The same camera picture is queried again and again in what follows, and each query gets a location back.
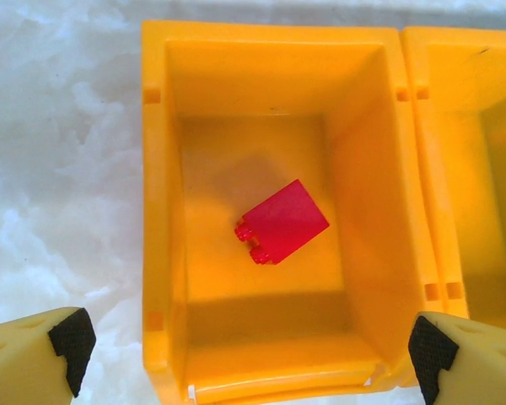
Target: black rubber pad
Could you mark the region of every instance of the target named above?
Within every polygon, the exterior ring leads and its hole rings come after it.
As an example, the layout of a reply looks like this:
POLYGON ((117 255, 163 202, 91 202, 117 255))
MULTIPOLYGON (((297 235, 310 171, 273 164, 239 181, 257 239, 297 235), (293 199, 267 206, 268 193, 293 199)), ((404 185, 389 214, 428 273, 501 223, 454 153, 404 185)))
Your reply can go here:
POLYGON ((416 319, 408 351, 420 383, 423 399, 433 405, 439 394, 439 372, 449 370, 459 346, 424 316, 416 319))
POLYGON ((81 391, 84 373, 95 345, 95 333, 88 312, 81 308, 49 331, 57 356, 67 361, 67 383, 74 397, 81 391))

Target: yellow plastic bin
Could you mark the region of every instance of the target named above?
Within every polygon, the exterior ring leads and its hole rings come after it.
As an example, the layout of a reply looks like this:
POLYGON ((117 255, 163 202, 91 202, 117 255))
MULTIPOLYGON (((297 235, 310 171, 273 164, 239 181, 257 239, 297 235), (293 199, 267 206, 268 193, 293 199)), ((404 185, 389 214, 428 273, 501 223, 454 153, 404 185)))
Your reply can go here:
POLYGON ((402 39, 442 294, 452 313, 506 328, 506 31, 402 39))
POLYGON ((444 311, 393 29, 143 25, 144 363, 164 403, 414 382, 444 311), (240 216, 300 179, 331 226, 256 265, 240 216))

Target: red lego brick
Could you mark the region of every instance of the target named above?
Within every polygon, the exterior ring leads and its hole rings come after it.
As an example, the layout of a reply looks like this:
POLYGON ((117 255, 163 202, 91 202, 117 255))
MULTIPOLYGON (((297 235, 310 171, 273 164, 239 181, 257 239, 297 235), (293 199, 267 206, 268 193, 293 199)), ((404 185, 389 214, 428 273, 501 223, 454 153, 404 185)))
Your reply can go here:
POLYGON ((255 243, 255 263, 277 264, 330 226, 322 212, 295 180, 244 214, 234 232, 255 243))

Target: white fabric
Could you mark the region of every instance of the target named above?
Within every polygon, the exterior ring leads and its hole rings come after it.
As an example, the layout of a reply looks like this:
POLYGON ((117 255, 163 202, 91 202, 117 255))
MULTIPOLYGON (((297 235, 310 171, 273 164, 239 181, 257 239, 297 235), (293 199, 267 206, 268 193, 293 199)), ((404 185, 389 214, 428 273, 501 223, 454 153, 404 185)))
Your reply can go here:
POLYGON ((140 344, 144 19, 506 28, 506 0, 0 0, 0 322, 88 309, 98 343, 76 405, 157 403, 140 344))

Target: lego stud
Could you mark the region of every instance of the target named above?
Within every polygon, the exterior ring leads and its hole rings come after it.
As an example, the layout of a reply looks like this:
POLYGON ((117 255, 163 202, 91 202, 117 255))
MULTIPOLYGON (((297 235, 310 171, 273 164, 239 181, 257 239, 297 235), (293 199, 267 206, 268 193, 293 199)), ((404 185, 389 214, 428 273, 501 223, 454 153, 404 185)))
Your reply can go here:
POLYGON ((256 264, 267 264, 270 261, 268 252, 262 246, 255 246, 250 250, 250 256, 256 264))
POLYGON ((245 242, 253 237, 253 229, 251 229, 246 222, 242 222, 234 228, 234 232, 236 236, 238 236, 238 239, 242 242, 245 242))

